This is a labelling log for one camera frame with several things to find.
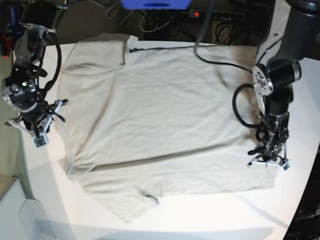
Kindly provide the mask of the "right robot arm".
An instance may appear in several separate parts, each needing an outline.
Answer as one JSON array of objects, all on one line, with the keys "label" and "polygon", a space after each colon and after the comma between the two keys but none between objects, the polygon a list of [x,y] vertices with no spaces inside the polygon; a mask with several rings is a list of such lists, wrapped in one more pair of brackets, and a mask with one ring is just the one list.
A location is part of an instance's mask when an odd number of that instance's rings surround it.
[{"label": "right robot arm", "polygon": [[[19,128],[23,122],[25,127],[21,130],[35,139],[49,132],[53,116],[65,121],[58,110],[68,100],[56,100],[49,104],[45,98],[55,85],[62,66],[62,51],[56,31],[67,8],[67,2],[28,2],[18,22],[24,31],[14,46],[12,70],[10,76],[2,81],[3,100],[19,113],[18,117],[9,119],[5,126]],[[53,44],[57,51],[56,69],[52,79],[40,87],[40,78],[48,75],[43,68],[48,43]]]}]

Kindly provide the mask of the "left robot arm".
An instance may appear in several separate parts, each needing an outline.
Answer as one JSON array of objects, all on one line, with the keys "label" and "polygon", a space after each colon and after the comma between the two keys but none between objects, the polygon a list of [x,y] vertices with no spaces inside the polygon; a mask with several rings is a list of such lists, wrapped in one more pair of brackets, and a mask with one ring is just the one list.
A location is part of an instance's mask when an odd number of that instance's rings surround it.
[{"label": "left robot arm", "polygon": [[[237,120],[255,130],[258,144],[248,152],[254,158],[247,164],[277,166],[284,171],[291,166],[286,155],[289,138],[289,105],[294,99],[292,84],[302,77],[300,61],[307,55],[318,32],[318,0],[275,0],[270,24],[258,45],[253,83],[242,84],[233,94],[232,108]],[[259,108],[259,124],[246,123],[237,109],[237,96],[253,89]]]}]

